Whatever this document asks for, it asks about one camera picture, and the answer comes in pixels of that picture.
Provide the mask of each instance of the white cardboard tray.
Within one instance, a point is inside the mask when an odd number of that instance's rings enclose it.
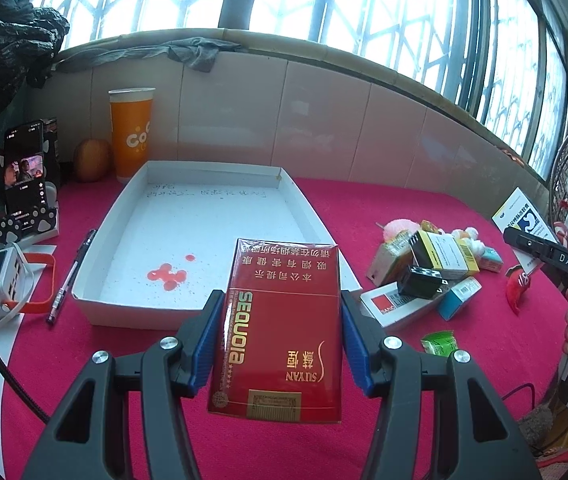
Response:
[[[106,215],[72,294],[91,324],[176,330],[212,290],[226,290],[237,238],[334,244],[281,168],[150,161]],[[185,270],[186,280],[174,290],[149,280],[161,264]],[[341,254],[339,266],[341,288],[358,295]]]

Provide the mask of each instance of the phone screen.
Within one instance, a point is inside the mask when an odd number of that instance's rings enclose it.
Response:
[[[8,130],[4,137],[6,209],[25,228],[35,224],[32,211],[46,206],[42,135],[42,123],[37,122]]]

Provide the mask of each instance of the tiled wall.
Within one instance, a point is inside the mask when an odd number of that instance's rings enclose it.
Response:
[[[108,91],[153,86],[149,154],[282,166],[292,176],[445,192],[491,216],[519,186],[547,190],[488,141],[381,86],[278,57],[222,52],[209,73],[165,55],[56,73],[31,89],[27,118],[57,116],[62,160],[109,139]]]

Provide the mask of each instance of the pen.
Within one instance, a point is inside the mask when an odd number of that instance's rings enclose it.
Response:
[[[53,300],[53,305],[51,306],[50,314],[48,314],[48,317],[46,318],[46,322],[51,326],[55,324],[55,320],[58,317],[59,311],[62,310],[62,302],[66,297],[68,289],[73,286],[73,282],[75,281],[75,276],[77,276],[77,271],[79,270],[80,265],[82,264],[84,257],[86,256],[86,251],[88,250],[88,247],[91,245],[91,242],[93,241],[93,238],[95,237],[96,233],[97,229],[91,229],[90,231],[88,231],[86,238],[80,245],[80,248],[77,250],[77,254],[75,255],[75,259],[73,260],[73,265],[71,266],[71,270],[68,271],[64,283],[62,283],[61,288],[58,290],[58,294],[55,296],[55,299]]]

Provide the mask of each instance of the pink pompom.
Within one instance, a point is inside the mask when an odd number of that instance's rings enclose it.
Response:
[[[393,220],[392,222],[388,222],[384,226],[384,242],[389,242],[402,231],[408,231],[413,234],[418,230],[419,224],[413,222],[412,220],[406,220],[405,218]]]

